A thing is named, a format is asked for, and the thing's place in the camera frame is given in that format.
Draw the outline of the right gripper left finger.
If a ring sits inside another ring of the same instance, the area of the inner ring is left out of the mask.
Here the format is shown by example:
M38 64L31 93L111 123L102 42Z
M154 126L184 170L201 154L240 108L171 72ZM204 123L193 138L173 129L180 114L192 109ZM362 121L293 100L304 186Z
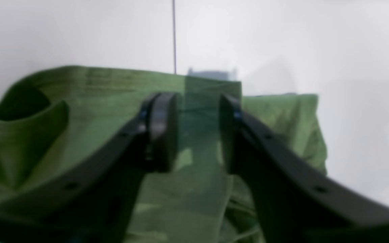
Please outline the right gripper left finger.
M177 96L152 94L91 157L0 203L0 243L121 243L145 175L173 167Z

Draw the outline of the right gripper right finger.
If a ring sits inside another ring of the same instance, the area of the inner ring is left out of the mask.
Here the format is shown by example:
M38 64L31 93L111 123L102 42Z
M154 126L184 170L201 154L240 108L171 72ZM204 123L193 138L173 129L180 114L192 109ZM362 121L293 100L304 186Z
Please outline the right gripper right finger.
M389 207L321 174L221 95L226 170L249 187L267 243L389 243Z

